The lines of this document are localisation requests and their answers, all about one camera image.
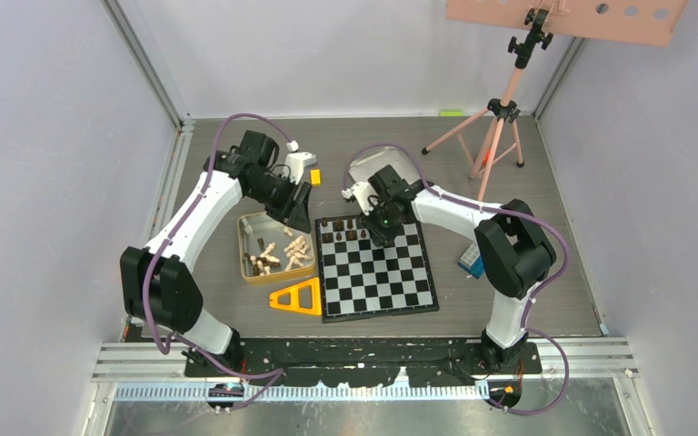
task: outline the chessboard square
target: chessboard square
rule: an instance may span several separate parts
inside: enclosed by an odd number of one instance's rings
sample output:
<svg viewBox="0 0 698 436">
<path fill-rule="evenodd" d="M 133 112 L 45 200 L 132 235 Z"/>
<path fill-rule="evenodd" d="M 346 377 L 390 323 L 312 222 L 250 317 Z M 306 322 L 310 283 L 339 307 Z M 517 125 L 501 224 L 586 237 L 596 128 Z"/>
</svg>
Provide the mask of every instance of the chessboard square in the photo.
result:
<svg viewBox="0 0 698 436">
<path fill-rule="evenodd" d="M 335 265 L 324 266 L 323 276 L 326 279 L 330 277 L 338 277 L 338 269 L 335 267 Z"/>
<path fill-rule="evenodd" d="M 392 290 L 392 295 L 402 295 L 404 293 L 402 283 L 389 283 L 389 288 Z"/>
<path fill-rule="evenodd" d="M 397 263 L 400 265 L 400 270 L 410 270 L 414 266 L 411 264 L 411 259 L 408 257 L 405 257 L 403 259 L 397 259 Z"/>
<path fill-rule="evenodd" d="M 365 300 L 368 306 L 368 311 L 380 311 L 381 310 L 381 303 L 379 302 L 378 297 L 371 297 Z"/>
<path fill-rule="evenodd" d="M 403 282 L 403 292 L 404 293 L 417 293 L 419 290 L 416 288 L 416 282 Z"/>
<path fill-rule="evenodd" d="M 409 306 L 418 306 L 419 297 L 415 293 L 407 293 L 405 295 L 405 304 Z"/>
<path fill-rule="evenodd" d="M 346 300 L 352 300 L 352 288 L 341 288 L 338 290 L 338 298 L 345 302 Z"/>
<path fill-rule="evenodd" d="M 354 313 L 354 300 L 346 300 L 339 304 L 341 304 L 341 313 Z"/>
<path fill-rule="evenodd" d="M 392 306 L 395 309 L 402 309 L 406 305 L 407 304 L 405 302 L 405 295 L 392 295 Z"/>
<path fill-rule="evenodd" d="M 378 303 L 382 309 L 393 309 L 394 302 L 391 296 L 378 297 Z"/>
<path fill-rule="evenodd" d="M 360 286 L 359 288 L 352 288 L 352 300 L 362 300 L 365 298 L 365 288 Z"/>
<path fill-rule="evenodd" d="M 329 315 L 336 315 L 337 313 L 341 313 L 341 302 L 327 303 L 327 313 Z"/>
<path fill-rule="evenodd" d="M 354 311 L 355 312 L 367 312 L 368 305 L 365 300 L 354 300 Z"/>
<path fill-rule="evenodd" d="M 416 289 L 418 289 L 419 292 L 429 291 L 429 282 L 426 280 L 417 280 Z"/>
<path fill-rule="evenodd" d="M 403 281 L 403 274 L 397 270 L 391 270 L 387 275 L 389 275 L 389 283 L 400 283 Z"/>
<path fill-rule="evenodd" d="M 389 259 L 397 259 L 397 249 L 394 247 L 389 247 L 389 248 L 384 248 L 384 258 L 386 260 Z"/>
<path fill-rule="evenodd" d="M 419 281 L 419 280 L 426 281 L 427 280 L 426 270 L 424 268 L 414 268 L 413 271 L 414 271 L 414 279 L 416 281 Z"/>
<path fill-rule="evenodd" d="M 337 289 L 325 290 L 325 301 L 326 302 L 340 302 L 341 301 L 341 294 L 338 292 Z"/>
<path fill-rule="evenodd" d="M 376 285 L 376 288 L 378 288 L 379 297 L 392 296 L 392 288 L 389 287 L 389 283 L 379 283 L 378 285 Z"/>
<path fill-rule="evenodd" d="M 375 272 L 369 272 L 367 274 L 363 274 L 363 284 L 365 286 L 370 286 L 372 284 L 376 284 Z"/>
<path fill-rule="evenodd" d="M 434 303 L 432 301 L 432 293 L 431 292 L 419 292 L 418 298 L 419 298 L 419 304 L 421 304 L 422 306 L 429 306 L 429 305 L 432 305 Z"/>
<path fill-rule="evenodd" d="M 338 289 L 338 279 L 336 277 L 325 279 L 325 289 Z"/>
<path fill-rule="evenodd" d="M 368 286 L 365 286 L 365 296 L 370 298 L 370 297 L 377 297 L 378 296 L 378 288 L 376 285 L 371 284 Z"/>
<path fill-rule="evenodd" d="M 349 263 L 349 273 L 358 275 L 363 273 L 363 266 L 360 263 Z"/>
<path fill-rule="evenodd" d="M 342 275 L 338 278 L 338 288 L 349 288 L 352 286 L 352 279 L 348 275 Z"/>
</svg>

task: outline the orange object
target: orange object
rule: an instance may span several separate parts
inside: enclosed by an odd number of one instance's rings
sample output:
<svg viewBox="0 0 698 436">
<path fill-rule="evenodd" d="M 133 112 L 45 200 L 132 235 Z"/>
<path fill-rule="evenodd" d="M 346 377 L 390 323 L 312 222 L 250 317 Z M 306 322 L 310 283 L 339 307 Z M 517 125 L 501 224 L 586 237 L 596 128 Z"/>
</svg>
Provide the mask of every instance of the orange object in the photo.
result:
<svg viewBox="0 0 698 436">
<path fill-rule="evenodd" d="M 312 288 L 312 307 L 310 309 L 301 307 L 301 300 L 299 297 L 300 291 L 306 287 Z M 283 295 L 290 296 L 289 304 L 282 304 L 279 302 L 280 297 Z M 280 311 L 321 316 L 323 314 L 323 304 L 322 297 L 320 296 L 320 278 L 314 277 L 313 279 L 309 279 L 305 282 L 300 282 L 298 284 L 294 284 L 293 286 L 288 286 L 282 290 L 272 292 L 272 294 L 269 295 L 269 306 L 271 306 L 273 309 L 279 309 Z"/>
</svg>

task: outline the tripod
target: tripod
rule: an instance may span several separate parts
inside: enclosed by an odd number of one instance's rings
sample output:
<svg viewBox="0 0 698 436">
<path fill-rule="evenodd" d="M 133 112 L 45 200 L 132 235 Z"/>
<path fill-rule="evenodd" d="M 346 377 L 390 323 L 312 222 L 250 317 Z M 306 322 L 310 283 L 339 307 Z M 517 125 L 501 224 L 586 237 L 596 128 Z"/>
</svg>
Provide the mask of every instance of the tripod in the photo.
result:
<svg viewBox="0 0 698 436">
<path fill-rule="evenodd" d="M 528 35 L 525 37 L 525 41 L 518 44 L 517 38 L 514 36 L 510 40 L 508 51 L 511 54 L 517 54 L 517 59 L 515 60 L 515 68 L 510 76 L 510 81 L 507 84 L 507 87 L 504 89 L 502 98 L 492 98 L 488 102 L 488 106 L 485 109 L 467 118 L 459 125 L 451 129 L 450 132 L 441 136 L 437 141 L 422 149 L 422 154 L 428 154 L 436 146 L 442 144 L 446 139 L 457 135 L 459 143 L 462 145 L 464 153 L 472 166 L 470 178 L 474 179 L 476 177 L 483 177 L 483 181 L 480 183 L 480 191 L 477 194 L 478 201 L 483 200 L 483 196 L 485 195 L 485 187 L 488 184 L 488 176 L 491 174 L 491 169 L 494 167 L 494 164 L 499 162 L 499 160 L 504 158 L 512 150 L 517 151 L 518 168 L 523 168 L 524 166 L 523 150 L 521 150 L 520 146 L 520 135 L 518 134 L 517 124 L 514 122 L 515 118 L 517 118 L 517 116 L 520 114 L 520 109 L 517 108 L 517 104 L 512 100 L 512 98 L 518 83 L 520 83 L 523 70 L 528 65 L 528 61 L 531 59 L 533 49 L 538 43 L 542 43 L 542 50 L 546 50 L 550 42 L 553 41 L 553 34 L 542 31 L 542 26 L 547 20 L 547 14 L 548 11 L 545 9 L 539 9 L 538 11 L 535 9 L 529 10 L 528 14 L 525 16 L 525 24 L 531 24 L 531 30 L 529 30 Z M 477 121 L 481 116 L 488 114 L 489 111 L 494 114 L 494 119 L 491 120 L 491 125 L 488 127 L 488 133 L 483 139 L 483 145 L 480 147 L 480 152 L 473 160 L 469 147 L 467 147 L 467 144 L 462 137 L 461 131 L 469 124 Z M 499 145 L 499 138 L 502 136 L 502 130 L 506 124 L 511 125 L 513 128 L 514 142 L 510 148 L 494 159 L 496 156 L 496 148 Z"/>
</svg>

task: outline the black square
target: black square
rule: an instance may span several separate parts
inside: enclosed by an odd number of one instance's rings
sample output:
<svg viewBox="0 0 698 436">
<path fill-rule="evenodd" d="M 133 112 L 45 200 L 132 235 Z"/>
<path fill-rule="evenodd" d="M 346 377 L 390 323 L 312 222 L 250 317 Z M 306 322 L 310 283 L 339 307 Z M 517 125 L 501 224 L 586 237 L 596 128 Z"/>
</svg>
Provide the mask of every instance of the black square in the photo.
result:
<svg viewBox="0 0 698 436">
<path fill-rule="evenodd" d="M 327 303 L 327 312 L 331 313 L 331 314 L 341 313 L 341 303 L 340 302 Z"/>
<path fill-rule="evenodd" d="M 419 297 L 415 293 L 407 293 L 405 295 L 405 304 L 408 306 L 418 306 L 419 305 Z"/>
<path fill-rule="evenodd" d="M 385 297 L 379 297 L 378 303 L 381 305 L 382 309 L 392 309 L 394 307 L 392 304 L 392 297 L 388 295 Z"/>
<path fill-rule="evenodd" d="M 365 300 L 354 300 L 354 311 L 355 312 L 365 312 L 368 310 L 368 304 Z"/>
<path fill-rule="evenodd" d="M 352 300 L 352 290 L 349 288 L 339 289 L 338 296 L 339 298 L 341 298 L 342 302 L 345 302 L 346 300 Z"/>
</svg>

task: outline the yellow block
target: yellow block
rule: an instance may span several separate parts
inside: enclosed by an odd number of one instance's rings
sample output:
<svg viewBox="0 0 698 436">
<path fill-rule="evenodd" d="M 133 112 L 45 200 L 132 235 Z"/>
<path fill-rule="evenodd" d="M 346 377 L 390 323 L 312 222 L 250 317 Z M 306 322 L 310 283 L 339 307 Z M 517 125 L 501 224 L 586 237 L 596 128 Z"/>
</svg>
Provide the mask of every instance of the yellow block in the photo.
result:
<svg viewBox="0 0 698 436">
<path fill-rule="evenodd" d="M 320 170 L 312 170 L 312 186 L 319 186 L 321 181 Z"/>
<path fill-rule="evenodd" d="M 301 307 L 301 301 L 299 297 L 299 292 L 307 286 L 312 288 L 311 309 L 305 309 Z M 290 304 L 279 303 L 279 297 L 286 294 L 290 295 Z M 273 309 L 303 313 L 304 315 L 322 315 L 323 304 L 322 298 L 320 297 L 320 278 L 314 277 L 313 279 L 309 279 L 305 282 L 300 282 L 298 284 L 294 284 L 293 286 L 288 286 L 280 291 L 272 292 L 272 294 L 269 295 L 269 306 L 271 306 Z"/>
</svg>

